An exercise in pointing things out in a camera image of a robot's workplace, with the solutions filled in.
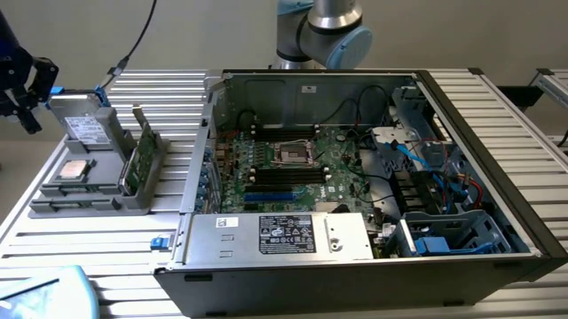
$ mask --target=gray wall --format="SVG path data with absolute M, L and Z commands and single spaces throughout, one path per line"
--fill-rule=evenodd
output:
M 481 67 L 497 83 L 524 84 L 537 67 L 568 67 L 565 0 L 359 0 L 374 30 L 362 67 Z M 159 0 L 131 68 L 258 68 L 274 57 L 275 0 Z M 0 0 L 23 46 L 60 66 L 57 84 L 92 87 L 128 52 L 151 0 Z M 568 114 L 541 107 L 558 131 Z M 0 122 L 0 138 L 56 140 L 53 116 L 28 136 Z

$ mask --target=cpu socket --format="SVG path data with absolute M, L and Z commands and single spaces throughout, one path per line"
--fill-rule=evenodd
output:
M 274 161 L 290 164 L 313 164 L 311 143 L 274 145 Z

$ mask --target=aluminum profile table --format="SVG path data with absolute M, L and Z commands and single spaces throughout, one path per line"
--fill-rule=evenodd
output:
M 568 109 L 568 70 L 538 68 L 532 86 L 537 86 Z
M 430 73 L 568 248 L 568 159 L 482 75 L 473 75 L 465 69 Z M 27 202 L 37 196 L 39 184 L 61 157 L 64 148 L 59 144 L 0 227 L 0 287 L 59 266 L 81 265 L 99 295 L 103 317 L 184 318 L 149 274 L 148 263 L 166 262 L 170 258 L 168 253 L 149 251 L 149 240 L 172 233 L 178 227 L 176 212 L 203 107 L 203 80 L 204 71 L 123 73 L 109 91 L 120 123 L 135 136 L 139 134 L 131 107 L 140 103 L 149 124 L 172 141 L 152 213 L 137 217 L 29 219 Z M 568 266 L 537 282 L 510 284 L 473 307 L 274 318 L 560 318 L 562 315 L 568 316 Z

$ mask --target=power supply label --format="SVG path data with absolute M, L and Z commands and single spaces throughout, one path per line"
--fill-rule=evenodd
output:
M 258 224 L 263 255 L 315 252 L 311 215 L 259 216 Z

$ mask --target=circuit board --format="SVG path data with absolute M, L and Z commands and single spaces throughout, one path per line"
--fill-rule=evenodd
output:
M 371 213 L 371 203 L 361 201 L 353 194 L 353 187 L 359 190 L 365 181 L 349 172 L 342 161 L 342 155 L 349 148 L 346 135 L 346 130 L 325 128 L 314 139 L 291 142 L 255 142 L 251 136 L 243 133 L 220 138 L 216 155 L 223 181 L 222 212 L 330 211 L 345 204 L 351 212 L 363 215 Z M 252 205 L 255 209 L 248 210 L 251 206 L 244 202 L 244 188 L 252 184 L 248 176 L 251 167 L 327 167 L 331 177 L 326 183 L 291 185 L 291 201 L 256 201 Z
M 155 138 L 152 129 L 144 125 L 137 146 L 120 174 L 120 191 L 127 195 L 135 195 L 145 184 L 157 148 Z

